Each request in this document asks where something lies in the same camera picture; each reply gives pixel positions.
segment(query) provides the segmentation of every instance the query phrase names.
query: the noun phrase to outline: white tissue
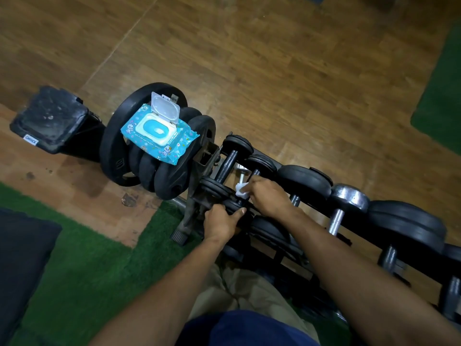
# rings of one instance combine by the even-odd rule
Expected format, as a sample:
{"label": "white tissue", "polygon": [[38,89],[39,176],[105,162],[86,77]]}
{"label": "white tissue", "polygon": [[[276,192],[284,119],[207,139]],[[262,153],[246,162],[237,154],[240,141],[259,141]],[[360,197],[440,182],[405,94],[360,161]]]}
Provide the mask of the white tissue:
{"label": "white tissue", "polygon": [[248,182],[245,182],[245,183],[237,183],[235,185],[235,195],[239,198],[243,198],[243,199],[248,199],[250,197],[249,193],[248,192],[240,192],[240,189],[245,187],[246,185],[248,184]]}

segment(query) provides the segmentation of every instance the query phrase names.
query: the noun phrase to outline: forearm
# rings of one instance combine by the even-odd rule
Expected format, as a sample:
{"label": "forearm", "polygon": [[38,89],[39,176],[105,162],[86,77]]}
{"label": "forearm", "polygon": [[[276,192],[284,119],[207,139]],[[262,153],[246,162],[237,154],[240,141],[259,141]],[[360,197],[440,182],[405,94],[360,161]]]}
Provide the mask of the forearm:
{"label": "forearm", "polygon": [[330,296],[370,346],[461,345],[458,332],[434,308],[301,209],[278,220],[301,245]]}
{"label": "forearm", "polygon": [[173,345],[223,245],[204,240],[96,335],[91,346]]}

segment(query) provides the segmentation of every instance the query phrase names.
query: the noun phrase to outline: floor stain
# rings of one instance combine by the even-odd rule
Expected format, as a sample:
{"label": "floor stain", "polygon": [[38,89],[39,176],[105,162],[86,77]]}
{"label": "floor stain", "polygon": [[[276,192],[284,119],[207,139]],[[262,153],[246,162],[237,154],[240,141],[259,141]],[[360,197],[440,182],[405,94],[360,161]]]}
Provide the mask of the floor stain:
{"label": "floor stain", "polygon": [[136,206],[136,199],[137,197],[132,197],[128,193],[122,197],[122,204],[129,208],[134,208]]}
{"label": "floor stain", "polygon": [[32,173],[32,172],[28,172],[26,174],[26,178],[29,180],[29,181],[32,181],[33,179],[35,179],[35,175]]}

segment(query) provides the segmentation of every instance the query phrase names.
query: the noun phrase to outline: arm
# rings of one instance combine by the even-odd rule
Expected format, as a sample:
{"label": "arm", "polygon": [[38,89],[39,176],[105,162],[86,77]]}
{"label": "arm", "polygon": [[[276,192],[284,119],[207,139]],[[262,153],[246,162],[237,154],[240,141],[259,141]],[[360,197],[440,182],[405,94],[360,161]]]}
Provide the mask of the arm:
{"label": "arm", "polygon": [[278,184],[253,177],[242,191],[293,235],[331,298],[370,346],[461,345],[461,334],[441,314],[295,208]]}
{"label": "arm", "polygon": [[234,235],[240,209],[222,205],[205,213],[205,239],[158,283],[109,321],[90,346],[169,346],[176,342],[218,254]]}

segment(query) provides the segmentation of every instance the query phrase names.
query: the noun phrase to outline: baby wipes package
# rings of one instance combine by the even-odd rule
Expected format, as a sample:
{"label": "baby wipes package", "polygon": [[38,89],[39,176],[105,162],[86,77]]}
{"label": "baby wipes package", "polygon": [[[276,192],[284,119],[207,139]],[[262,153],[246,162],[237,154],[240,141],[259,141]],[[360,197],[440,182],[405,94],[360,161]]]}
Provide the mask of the baby wipes package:
{"label": "baby wipes package", "polygon": [[143,104],[121,132],[154,158],[176,165],[190,143],[199,137],[179,119],[179,110],[168,97],[153,92],[151,104]]}

